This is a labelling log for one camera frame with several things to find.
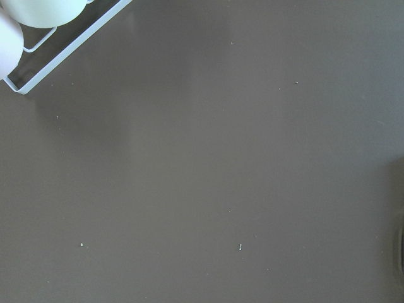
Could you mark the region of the white cup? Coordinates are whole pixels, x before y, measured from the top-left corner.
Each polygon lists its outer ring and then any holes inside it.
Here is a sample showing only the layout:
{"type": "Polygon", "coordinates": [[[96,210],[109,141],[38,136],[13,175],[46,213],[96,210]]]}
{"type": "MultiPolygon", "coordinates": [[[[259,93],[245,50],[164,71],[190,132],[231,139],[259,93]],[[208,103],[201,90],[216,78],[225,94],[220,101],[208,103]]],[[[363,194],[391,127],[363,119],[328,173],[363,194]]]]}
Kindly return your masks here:
{"type": "Polygon", "coordinates": [[[86,0],[10,0],[1,1],[3,9],[17,22],[34,28],[65,25],[79,16],[86,0]]]}

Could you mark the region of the pale pink cup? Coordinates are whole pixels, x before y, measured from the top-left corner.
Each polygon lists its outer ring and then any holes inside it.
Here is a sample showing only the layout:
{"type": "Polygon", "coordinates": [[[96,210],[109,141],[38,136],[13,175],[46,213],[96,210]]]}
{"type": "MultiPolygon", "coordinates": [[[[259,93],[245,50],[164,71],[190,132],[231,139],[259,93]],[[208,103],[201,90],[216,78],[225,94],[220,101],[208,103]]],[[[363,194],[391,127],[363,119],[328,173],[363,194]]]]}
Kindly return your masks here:
{"type": "Polygon", "coordinates": [[[1,79],[18,65],[24,47],[21,26],[1,9],[1,79]]]}

